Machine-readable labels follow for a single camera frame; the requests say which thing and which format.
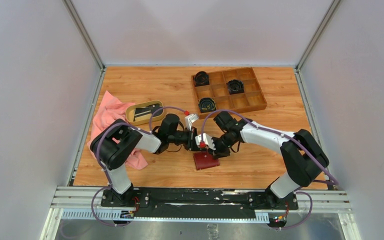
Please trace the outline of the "red card holder wallet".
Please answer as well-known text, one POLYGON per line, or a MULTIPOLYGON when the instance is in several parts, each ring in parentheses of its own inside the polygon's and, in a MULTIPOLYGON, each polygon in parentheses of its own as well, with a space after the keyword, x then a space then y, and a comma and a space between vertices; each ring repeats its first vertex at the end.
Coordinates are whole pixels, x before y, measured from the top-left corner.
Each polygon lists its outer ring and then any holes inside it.
POLYGON ((213 158, 210 153, 203 151, 195 152, 193 154, 193 160, 197 171, 218 167, 220 165, 218 159, 213 158))

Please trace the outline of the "black cards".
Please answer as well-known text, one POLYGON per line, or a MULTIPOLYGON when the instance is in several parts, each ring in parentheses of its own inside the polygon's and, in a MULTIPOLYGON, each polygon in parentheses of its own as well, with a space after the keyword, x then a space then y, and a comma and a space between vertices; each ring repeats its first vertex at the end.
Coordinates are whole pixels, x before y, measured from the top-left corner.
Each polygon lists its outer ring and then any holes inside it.
POLYGON ((135 122, 137 122, 139 120, 139 117, 143 117, 143 116, 146 116, 146 115, 151 115, 152 113, 154 113, 156 110, 158 110, 161 107, 162 106, 160 104, 158 104, 158 103, 151 104, 151 105, 148 105, 148 106, 145 106, 145 107, 137 107, 134 110, 133 120, 135 122))

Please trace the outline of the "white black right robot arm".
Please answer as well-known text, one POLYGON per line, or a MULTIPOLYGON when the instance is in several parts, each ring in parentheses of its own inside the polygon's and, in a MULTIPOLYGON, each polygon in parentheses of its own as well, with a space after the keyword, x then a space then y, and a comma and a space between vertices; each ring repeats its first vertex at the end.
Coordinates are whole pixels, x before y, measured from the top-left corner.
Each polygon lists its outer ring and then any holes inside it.
POLYGON ((228 111, 216 115, 214 122, 223 131, 213 137, 208 151, 215 159, 228 157, 236 143, 255 144, 282 156, 286 172, 265 190, 265 202, 278 209, 293 191, 310 185, 329 166, 329 159, 305 129, 297 132, 266 127, 248 118, 234 119, 228 111))

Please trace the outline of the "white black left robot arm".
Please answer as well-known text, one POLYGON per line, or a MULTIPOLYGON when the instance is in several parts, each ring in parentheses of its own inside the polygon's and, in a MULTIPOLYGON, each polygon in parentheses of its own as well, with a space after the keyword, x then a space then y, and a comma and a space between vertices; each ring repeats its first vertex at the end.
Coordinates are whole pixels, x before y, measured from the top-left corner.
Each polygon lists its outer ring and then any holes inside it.
POLYGON ((185 123, 181 123, 178 115, 169 113, 150 132, 117 119, 92 140, 89 149, 105 172, 108 191, 114 194, 115 202, 126 207, 133 201, 134 186, 128 177, 126 162, 134 150, 156 155, 167 151, 170 145, 192 152, 200 150, 195 140, 197 129, 193 127, 197 119, 196 114, 188 114, 185 123))

